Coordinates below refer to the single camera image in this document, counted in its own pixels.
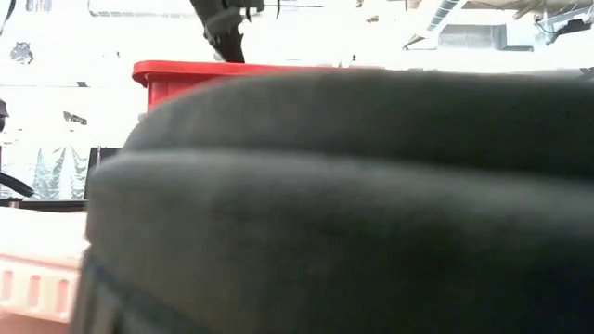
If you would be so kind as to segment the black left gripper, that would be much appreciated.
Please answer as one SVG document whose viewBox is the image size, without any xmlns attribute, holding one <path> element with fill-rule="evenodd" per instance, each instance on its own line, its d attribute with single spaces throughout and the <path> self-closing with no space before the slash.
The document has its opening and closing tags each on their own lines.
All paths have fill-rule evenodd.
<svg viewBox="0 0 594 334">
<path fill-rule="evenodd" d="M 198 15 L 205 39 L 225 62 L 244 63 L 241 47 L 243 34 L 238 26 L 243 18 L 250 19 L 250 10 L 264 8 L 263 0 L 189 0 Z"/>
</svg>

